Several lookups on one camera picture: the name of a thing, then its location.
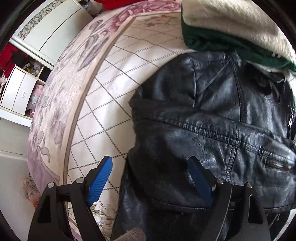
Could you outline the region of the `white drawer unit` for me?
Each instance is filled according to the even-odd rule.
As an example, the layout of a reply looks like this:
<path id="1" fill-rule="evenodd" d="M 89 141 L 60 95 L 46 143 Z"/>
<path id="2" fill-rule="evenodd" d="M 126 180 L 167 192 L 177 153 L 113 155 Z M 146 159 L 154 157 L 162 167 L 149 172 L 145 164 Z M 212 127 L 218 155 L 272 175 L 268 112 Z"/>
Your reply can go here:
<path id="1" fill-rule="evenodd" d="M 37 84 L 45 85 L 45 82 L 19 66 L 14 66 L 1 95 L 1 118 L 30 127 L 32 118 L 26 116 L 25 112 Z"/>

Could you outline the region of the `red quilt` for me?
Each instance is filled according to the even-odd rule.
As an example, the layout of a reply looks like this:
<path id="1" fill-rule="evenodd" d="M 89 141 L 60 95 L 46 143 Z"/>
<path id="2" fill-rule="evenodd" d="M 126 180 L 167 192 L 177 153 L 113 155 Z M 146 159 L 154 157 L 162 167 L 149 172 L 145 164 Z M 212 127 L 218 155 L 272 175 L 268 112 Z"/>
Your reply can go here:
<path id="1" fill-rule="evenodd" d="M 95 2 L 102 4 L 104 10 L 110 11 L 113 9 L 123 8 L 129 5 L 145 6 L 151 1 L 137 1 L 137 0 L 95 0 Z"/>

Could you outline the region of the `white wardrobe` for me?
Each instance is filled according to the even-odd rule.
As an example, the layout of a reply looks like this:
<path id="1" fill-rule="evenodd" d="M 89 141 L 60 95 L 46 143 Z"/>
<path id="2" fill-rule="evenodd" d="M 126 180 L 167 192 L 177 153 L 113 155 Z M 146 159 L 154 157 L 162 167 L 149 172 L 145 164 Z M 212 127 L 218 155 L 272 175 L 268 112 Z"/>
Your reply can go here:
<path id="1" fill-rule="evenodd" d="M 68 44 L 92 19 L 78 1 L 45 1 L 23 21 L 9 43 L 53 69 Z"/>

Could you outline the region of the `green knit garment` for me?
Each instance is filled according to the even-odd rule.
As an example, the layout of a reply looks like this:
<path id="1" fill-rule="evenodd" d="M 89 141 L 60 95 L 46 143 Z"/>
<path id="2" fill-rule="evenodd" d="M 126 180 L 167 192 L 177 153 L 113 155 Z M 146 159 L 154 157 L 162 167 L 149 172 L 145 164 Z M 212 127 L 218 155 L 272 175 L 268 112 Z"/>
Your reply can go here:
<path id="1" fill-rule="evenodd" d="M 288 69 L 295 72 L 295 63 L 284 57 L 276 57 L 249 40 L 228 35 L 217 30 L 187 25 L 181 18 L 182 35 L 187 47 L 196 51 L 237 52 L 241 59 L 267 67 Z"/>

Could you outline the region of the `cream fleece garment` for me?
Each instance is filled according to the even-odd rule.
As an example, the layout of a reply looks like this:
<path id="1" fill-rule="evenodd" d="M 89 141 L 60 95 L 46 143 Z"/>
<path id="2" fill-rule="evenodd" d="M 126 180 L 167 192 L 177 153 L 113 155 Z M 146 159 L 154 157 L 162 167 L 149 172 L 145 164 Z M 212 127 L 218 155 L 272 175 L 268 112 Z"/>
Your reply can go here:
<path id="1" fill-rule="evenodd" d="M 191 27 L 217 30 L 246 39 L 295 63 L 295 51 L 278 25 L 253 1 L 182 1 L 182 17 Z"/>

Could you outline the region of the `floral bed sheet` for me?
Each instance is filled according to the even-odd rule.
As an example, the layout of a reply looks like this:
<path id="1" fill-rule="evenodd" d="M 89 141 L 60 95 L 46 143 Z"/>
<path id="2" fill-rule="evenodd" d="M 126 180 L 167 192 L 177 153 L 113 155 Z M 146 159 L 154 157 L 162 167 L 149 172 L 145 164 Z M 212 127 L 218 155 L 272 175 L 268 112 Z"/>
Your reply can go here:
<path id="1" fill-rule="evenodd" d="M 110 156 L 113 168 L 92 214 L 109 239 L 128 151 L 134 146 L 129 100 L 161 66 L 188 52 L 180 1 L 140 1 L 105 11 L 70 42 L 38 100 L 28 168 L 39 191 L 70 184 Z"/>

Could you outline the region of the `black leather jacket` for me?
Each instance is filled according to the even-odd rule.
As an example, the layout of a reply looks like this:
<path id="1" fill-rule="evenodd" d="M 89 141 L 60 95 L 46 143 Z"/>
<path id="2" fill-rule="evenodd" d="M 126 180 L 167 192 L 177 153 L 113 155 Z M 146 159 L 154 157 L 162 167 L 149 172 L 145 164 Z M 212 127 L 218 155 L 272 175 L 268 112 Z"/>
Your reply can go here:
<path id="1" fill-rule="evenodd" d="M 130 102 L 135 146 L 121 179 L 111 239 L 197 240 L 210 218 L 188 172 L 196 157 L 232 185 L 254 184 L 267 214 L 295 208 L 295 98 L 283 73 L 236 53 L 166 63 Z"/>

